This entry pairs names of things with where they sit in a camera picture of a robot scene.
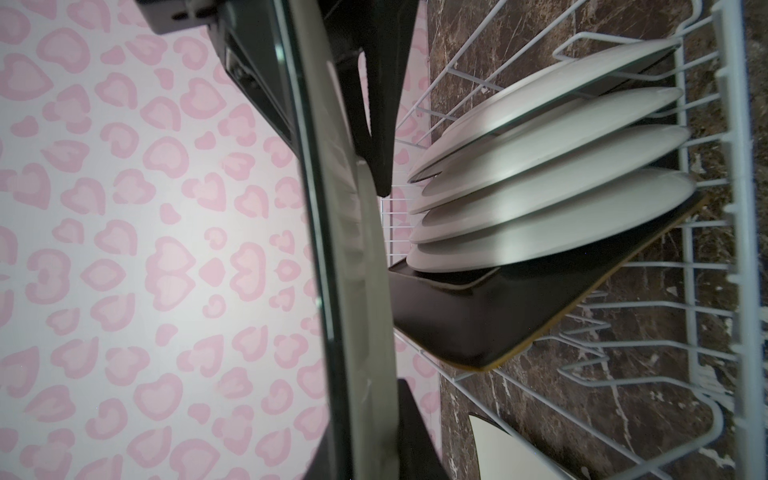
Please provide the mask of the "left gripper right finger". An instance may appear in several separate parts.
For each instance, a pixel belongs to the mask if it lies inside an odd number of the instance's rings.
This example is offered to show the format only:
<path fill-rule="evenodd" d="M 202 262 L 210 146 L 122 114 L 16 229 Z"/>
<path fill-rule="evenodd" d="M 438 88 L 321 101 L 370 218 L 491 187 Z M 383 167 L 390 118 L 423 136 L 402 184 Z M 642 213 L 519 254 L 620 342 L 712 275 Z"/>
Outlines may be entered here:
<path fill-rule="evenodd" d="M 400 480 L 449 480 L 405 379 L 397 381 Z"/>

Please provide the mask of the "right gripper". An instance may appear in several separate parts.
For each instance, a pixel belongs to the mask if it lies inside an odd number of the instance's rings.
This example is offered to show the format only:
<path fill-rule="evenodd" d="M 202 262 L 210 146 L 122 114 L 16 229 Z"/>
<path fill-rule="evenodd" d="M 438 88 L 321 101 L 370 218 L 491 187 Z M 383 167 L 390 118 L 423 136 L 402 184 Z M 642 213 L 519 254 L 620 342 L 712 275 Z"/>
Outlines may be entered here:
<path fill-rule="evenodd" d="M 263 0 L 138 0 L 150 29 L 207 28 L 231 81 L 292 150 L 294 119 L 274 5 Z"/>

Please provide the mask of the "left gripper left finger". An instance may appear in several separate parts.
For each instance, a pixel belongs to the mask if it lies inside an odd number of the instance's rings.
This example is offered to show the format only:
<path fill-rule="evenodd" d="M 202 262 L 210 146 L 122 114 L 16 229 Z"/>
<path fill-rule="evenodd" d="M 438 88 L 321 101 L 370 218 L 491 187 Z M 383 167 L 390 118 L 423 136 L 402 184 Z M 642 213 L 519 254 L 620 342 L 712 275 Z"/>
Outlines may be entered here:
<path fill-rule="evenodd" d="M 334 480 L 336 478 L 333 435 L 330 426 L 325 428 L 317 450 L 307 467 L 303 480 Z"/>

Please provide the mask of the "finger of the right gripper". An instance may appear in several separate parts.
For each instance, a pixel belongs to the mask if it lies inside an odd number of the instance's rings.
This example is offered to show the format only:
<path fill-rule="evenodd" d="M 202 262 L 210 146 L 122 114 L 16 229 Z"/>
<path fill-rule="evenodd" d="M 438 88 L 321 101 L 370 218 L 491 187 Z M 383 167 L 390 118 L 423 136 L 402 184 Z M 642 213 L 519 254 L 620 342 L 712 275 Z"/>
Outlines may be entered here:
<path fill-rule="evenodd" d="M 376 194 L 391 194 L 401 92 L 417 0 L 320 1 L 356 153 Z"/>

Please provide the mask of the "white square plate black rim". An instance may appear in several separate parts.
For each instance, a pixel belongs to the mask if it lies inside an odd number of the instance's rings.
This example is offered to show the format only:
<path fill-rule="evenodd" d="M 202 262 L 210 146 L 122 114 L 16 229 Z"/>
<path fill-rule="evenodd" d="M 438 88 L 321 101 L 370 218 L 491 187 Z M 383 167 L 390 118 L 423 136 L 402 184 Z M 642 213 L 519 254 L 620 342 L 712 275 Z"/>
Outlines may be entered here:
<path fill-rule="evenodd" d="M 477 415 L 469 416 L 479 475 L 491 479 L 573 479 L 534 446 Z"/>

